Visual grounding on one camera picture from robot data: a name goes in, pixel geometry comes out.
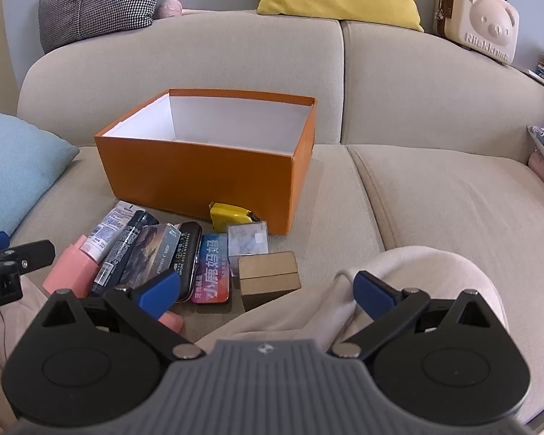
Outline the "yellow tape measure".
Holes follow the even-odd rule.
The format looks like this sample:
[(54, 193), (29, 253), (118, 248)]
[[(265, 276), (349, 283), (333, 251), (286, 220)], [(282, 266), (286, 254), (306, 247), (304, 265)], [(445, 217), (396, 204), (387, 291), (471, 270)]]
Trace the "yellow tape measure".
[(251, 210), (221, 202), (211, 202), (209, 213), (213, 229), (218, 234), (226, 233), (229, 225), (260, 222), (260, 219)]

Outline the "pink plush toy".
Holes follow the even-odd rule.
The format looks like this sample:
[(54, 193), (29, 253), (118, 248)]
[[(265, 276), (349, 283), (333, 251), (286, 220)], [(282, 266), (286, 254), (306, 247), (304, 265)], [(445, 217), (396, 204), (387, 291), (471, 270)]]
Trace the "pink plush toy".
[(202, 13), (208, 13), (208, 10), (185, 9), (178, 0), (164, 0), (156, 6), (153, 19), (164, 20)]

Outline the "pink cylinder cup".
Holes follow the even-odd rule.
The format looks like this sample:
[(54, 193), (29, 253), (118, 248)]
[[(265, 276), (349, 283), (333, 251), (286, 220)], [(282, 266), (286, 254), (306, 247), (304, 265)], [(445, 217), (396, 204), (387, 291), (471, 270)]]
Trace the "pink cylinder cup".
[(72, 290), (78, 298), (89, 295), (99, 265), (81, 249), (85, 241), (86, 237), (81, 235), (55, 262), (43, 282), (43, 288), (50, 295), (61, 289)]

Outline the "gold jewellery box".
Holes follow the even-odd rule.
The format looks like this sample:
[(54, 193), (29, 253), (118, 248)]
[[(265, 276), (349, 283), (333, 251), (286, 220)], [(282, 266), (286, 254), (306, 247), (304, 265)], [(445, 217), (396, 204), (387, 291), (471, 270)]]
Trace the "gold jewellery box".
[(241, 256), (239, 259), (240, 297), (250, 311), (301, 288), (294, 252), (274, 252)]

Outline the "blue pink card tin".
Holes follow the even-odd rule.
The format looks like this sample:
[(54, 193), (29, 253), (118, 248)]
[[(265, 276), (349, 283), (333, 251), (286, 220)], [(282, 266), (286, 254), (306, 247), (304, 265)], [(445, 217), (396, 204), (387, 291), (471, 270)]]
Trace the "blue pink card tin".
[(230, 281), (227, 236), (204, 235), (190, 300), (196, 305), (222, 305), (230, 298)]

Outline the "cream bear suitcase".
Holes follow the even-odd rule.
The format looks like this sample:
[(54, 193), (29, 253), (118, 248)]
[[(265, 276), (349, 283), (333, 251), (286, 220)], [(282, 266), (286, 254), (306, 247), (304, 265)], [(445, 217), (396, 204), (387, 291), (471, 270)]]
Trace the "cream bear suitcase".
[(520, 19), (508, 0), (435, 0), (436, 36), (510, 65), (515, 58)]

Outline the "dark blue tube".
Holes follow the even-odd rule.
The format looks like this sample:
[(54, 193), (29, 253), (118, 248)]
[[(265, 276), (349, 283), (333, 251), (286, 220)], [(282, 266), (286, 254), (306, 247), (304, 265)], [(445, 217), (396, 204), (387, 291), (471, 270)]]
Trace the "dark blue tube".
[(90, 295), (100, 297), (120, 283), (135, 241), (146, 226), (157, 225), (158, 220), (148, 212), (137, 211), (120, 233), (103, 261), (90, 289)]

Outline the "light blue cushion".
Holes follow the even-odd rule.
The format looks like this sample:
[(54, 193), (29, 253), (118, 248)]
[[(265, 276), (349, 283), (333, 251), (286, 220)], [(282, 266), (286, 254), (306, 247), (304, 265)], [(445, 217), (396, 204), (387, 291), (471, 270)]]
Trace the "light blue cushion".
[(0, 113), (0, 232), (15, 232), (77, 154), (55, 134)]

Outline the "black plaid glasses case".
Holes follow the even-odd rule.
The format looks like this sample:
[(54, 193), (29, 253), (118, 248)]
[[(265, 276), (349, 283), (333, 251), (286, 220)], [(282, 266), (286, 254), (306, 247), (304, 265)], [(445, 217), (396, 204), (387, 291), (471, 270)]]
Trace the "black plaid glasses case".
[(180, 278), (180, 293), (177, 302), (186, 302), (193, 290), (203, 230), (199, 223), (189, 221), (179, 224), (178, 231), (181, 232), (181, 236), (178, 240), (171, 268)]

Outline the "illustrated picture tin box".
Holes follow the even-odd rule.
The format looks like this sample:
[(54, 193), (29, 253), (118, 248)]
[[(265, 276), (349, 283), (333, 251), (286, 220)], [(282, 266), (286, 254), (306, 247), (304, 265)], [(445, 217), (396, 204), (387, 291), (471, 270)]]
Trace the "illustrated picture tin box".
[(181, 232), (166, 223), (146, 226), (135, 241), (120, 285), (136, 289), (171, 266)]

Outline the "pink pump bottle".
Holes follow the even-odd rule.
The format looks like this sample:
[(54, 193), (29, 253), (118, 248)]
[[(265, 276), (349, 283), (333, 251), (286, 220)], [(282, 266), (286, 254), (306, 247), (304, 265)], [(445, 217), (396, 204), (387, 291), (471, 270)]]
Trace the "pink pump bottle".
[(175, 312), (166, 311), (158, 321), (175, 333), (179, 333), (185, 326), (184, 319)]

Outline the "grey checked cushion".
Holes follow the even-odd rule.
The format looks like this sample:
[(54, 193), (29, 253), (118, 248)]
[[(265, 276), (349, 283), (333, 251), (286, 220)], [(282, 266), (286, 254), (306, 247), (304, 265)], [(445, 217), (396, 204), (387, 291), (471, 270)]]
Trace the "grey checked cushion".
[(41, 46), (49, 53), (87, 38), (152, 25), (158, 0), (39, 0)]

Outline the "orange cardboard box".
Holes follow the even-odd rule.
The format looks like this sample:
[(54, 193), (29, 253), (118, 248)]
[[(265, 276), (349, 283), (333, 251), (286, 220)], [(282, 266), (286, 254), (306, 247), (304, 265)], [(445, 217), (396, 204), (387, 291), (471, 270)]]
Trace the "orange cardboard box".
[(171, 88), (94, 140), (118, 199), (201, 219), (212, 202), (236, 205), (285, 235), (313, 151), (316, 105), (287, 93)]

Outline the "silver grey small box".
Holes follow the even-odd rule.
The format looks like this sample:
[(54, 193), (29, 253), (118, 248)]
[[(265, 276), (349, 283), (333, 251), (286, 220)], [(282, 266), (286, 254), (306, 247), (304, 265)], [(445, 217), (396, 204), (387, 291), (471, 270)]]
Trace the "silver grey small box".
[(268, 229), (265, 221), (229, 225), (227, 234), (228, 259), (233, 277), (239, 276), (239, 260), (242, 256), (269, 252)]

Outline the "white hand cream tube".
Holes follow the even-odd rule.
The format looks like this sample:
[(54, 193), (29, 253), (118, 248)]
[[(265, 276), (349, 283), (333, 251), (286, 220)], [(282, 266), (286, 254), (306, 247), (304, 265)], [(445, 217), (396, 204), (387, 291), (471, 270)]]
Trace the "white hand cream tube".
[(118, 201), (88, 235), (80, 249), (95, 262), (100, 263), (137, 211), (144, 211), (144, 208), (126, 201)]

